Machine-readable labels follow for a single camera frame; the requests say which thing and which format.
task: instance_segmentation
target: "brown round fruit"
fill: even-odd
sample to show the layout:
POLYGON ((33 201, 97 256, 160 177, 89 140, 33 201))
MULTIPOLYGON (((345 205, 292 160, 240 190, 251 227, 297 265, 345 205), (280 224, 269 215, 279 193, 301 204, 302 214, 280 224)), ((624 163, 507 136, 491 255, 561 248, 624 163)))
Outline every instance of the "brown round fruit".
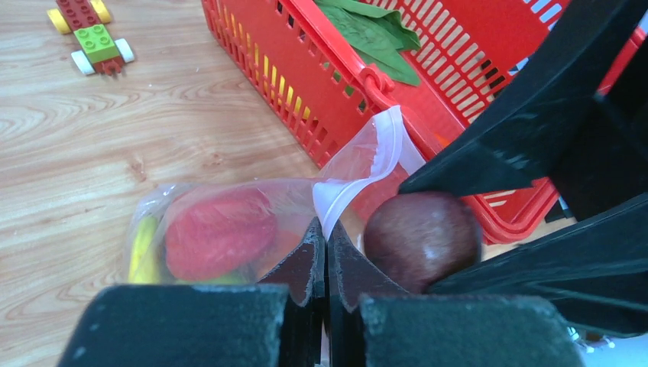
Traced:
POLYGON ((364 228, 364 253, 412 293, 481 260, 481 227, 448 193, 408 193, 384 202, 364 228))

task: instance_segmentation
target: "wooden floor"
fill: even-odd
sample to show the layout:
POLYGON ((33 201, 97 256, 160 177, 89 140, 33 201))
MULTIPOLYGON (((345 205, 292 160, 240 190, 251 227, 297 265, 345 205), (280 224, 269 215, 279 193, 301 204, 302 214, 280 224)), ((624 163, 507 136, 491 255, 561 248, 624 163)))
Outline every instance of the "wooden floor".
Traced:
MULTIPOLYGON (((158 184, 316 172, 207 31, 198 0, 106 0, 137 55, 83 76, 46 10, 0 12, 0 365, 54 365, 118 279, 138 200, 158 184)), ((491 254, 503 248, 491 247, 491 254)))

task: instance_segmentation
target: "red apple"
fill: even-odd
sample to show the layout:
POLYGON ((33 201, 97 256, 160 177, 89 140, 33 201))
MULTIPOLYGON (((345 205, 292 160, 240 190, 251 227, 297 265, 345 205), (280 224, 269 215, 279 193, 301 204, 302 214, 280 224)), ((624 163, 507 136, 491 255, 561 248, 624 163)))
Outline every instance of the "red apple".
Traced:
POLYGON ((364 253, 412 293, 481 259, 481 227, 470 208, 447 193, 397 195, 364 228, 364 253))
POLYGON ((249 188, 216 195, 199 188, 179 197, 167 210, 169 271, 205 281, 256 259, 275 240, 277 219, 269 207, 263 193, 249 188))

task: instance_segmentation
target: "toy car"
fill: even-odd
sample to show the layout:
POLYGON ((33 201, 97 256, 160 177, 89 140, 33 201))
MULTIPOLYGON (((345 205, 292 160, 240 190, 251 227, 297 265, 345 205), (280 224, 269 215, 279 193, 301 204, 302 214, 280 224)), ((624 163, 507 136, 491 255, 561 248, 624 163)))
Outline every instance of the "toy car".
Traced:
POLYGON ((61 34, 74 33, 82 50, 72 52, 72 59, 85 75, 120 73, 135 55, 125 39, 112 40, 106 23, 110 13, 102 0, 57 0, 59 8, 47 11, 61 34))

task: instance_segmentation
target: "plastic bag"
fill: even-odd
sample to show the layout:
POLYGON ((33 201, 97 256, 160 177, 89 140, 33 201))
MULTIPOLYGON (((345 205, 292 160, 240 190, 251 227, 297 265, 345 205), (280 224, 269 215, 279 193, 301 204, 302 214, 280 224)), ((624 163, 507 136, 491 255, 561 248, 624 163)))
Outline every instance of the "plastic bag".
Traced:
POLYGON ((395 106, 372 117, 318 177, 160 186, 131 221, 126 277, 145 284, 255 282, 299 245, 314 216, 328 239, 360 191, 399 162, 413 172, 424 160, 395 106))

